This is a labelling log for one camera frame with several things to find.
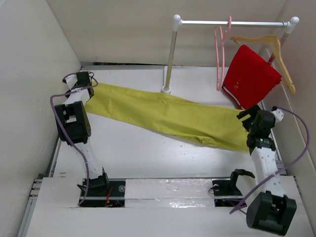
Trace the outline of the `yellow-green trousers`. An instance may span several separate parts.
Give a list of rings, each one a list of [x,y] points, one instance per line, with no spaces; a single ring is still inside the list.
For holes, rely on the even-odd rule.
[[[170,94],[100,83],[88,113],[126,122],[212,148],[246,152],[239,110],[196,103]]]

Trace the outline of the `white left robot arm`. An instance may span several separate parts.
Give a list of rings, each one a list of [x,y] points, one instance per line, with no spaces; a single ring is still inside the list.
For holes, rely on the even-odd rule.
[[[82,158],[86,179],[78,187],[89,195],[104,196],[110,191],[110,182],[92,151],[89,142],[92,130],[84,107],[94,96],[94,87],[98,83],[94,73],[87,71],[68,74],[62,82],[69,90],[50,98],[59,138]]]

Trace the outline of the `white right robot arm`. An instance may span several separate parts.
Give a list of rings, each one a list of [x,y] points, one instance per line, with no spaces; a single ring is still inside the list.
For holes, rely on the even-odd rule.
[[[277,149],[270,138],[271,129],[282,121],[279,109],[266,111],[254,105],[237,116],[248,132],[246,145],[256,170],[256,186],[245,196],[257,196],[247,207],[246,223],[253,229],[285,236],[297,209],[296,201],[289,198],[281,184],[276,164]]]

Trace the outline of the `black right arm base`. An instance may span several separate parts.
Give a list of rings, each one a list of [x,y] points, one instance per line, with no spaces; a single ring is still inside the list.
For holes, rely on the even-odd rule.
[[[215,207],[234,207],[242,200],[242,193],[237,187],[237,180],[240,176],[255,178],[250,171],[235,169],[229,178],[212,179],[212,187],[208,192],[214,197]]]

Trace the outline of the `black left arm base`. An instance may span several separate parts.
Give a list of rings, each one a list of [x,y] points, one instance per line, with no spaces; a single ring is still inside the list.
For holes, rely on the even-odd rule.
[[[84,200],[84,189],[80,187],[79,206],[93,208],[125,207],[125,185],[125,179],[110,179],[107,190],[99,187],[93,191],[88,191]]]

